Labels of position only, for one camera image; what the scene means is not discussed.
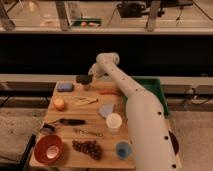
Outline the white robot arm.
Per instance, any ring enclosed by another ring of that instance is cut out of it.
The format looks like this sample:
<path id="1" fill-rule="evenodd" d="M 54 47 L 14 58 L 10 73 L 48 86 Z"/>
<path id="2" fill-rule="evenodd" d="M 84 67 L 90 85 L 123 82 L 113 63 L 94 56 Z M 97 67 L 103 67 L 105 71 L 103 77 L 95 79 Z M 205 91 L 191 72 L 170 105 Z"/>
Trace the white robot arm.
<path id="1" fill-rule="evenodd" d="M 95 80 L 107 74 L 127 97 L 126 116 L 135 171 L 179 171 L 163 105 L 118 64 L 117 53 L 100 53 L 89 74 Z"/>

